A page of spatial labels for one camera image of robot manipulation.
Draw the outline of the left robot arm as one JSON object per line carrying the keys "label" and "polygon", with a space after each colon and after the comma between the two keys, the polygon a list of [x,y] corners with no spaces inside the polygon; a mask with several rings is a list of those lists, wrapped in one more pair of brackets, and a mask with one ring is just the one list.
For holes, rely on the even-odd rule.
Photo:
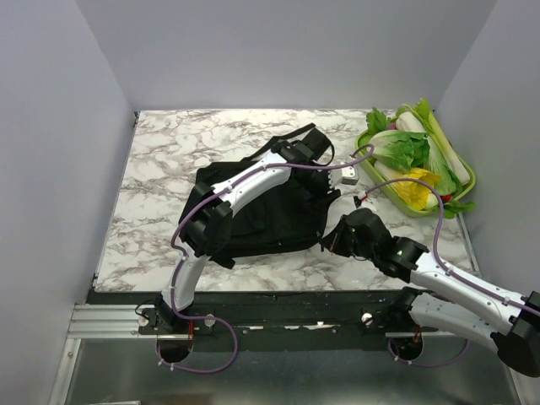
{"label": "left robot arm", "polygon": [[232,268],[238,257],[302,251],[321,239],[341,192],[330,180],[330,165],[318,160],[334,151],[311,123],[271,138],[238,162],[198,171],[170,240],[180,255],[155,301],[167,332],[186,326],[186,309],[208,262]]}

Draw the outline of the black backpack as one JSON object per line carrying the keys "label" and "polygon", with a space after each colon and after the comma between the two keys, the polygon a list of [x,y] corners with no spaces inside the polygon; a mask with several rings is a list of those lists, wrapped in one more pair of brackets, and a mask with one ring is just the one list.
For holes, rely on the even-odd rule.
{"label": "black backpack", "polygon": [[[283,136],[271,138],[254,154],[237,162],[213,162],[196,173],[196,184],[190,193],[181,218],[195,208],[196,204],[212,194],[210,187],[239,175],[254,167],[256,158],[269,151],[290,146],[305,147],[310,151],[310,160],[303,164],[314,164],[327,150],[335,151],[327,136],[310,123]],[[208,219],[219,219],[217,236],[223,237],[220,249],[211,260],[222,267],[232,268],[238,257],[279,254],[303,251],[317,244],[327,225],[331,204],[341,197],[334,187],[328,194],[311,194],[291,177],[282,185],[264,192],[246,204],[236,215],[223,216],[221,203],[212,201],[200,208],[179,233],[180,239],[195,246],[208,242],[203,227]]]}

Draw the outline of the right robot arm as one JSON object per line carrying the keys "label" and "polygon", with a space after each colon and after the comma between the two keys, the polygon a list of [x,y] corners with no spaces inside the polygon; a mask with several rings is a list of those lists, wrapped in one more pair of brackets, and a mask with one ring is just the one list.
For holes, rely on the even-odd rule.
{"label": "right robot arm", "polygon": [[494,351],[514,371],[539,376],[539,293],[497,287],[436,257],[427,246],[393,236],[368,208],[340,218],[321,239],[341,257],[363,258],[386,276],[413,287],[392,305],[390,324],[450,332]]}

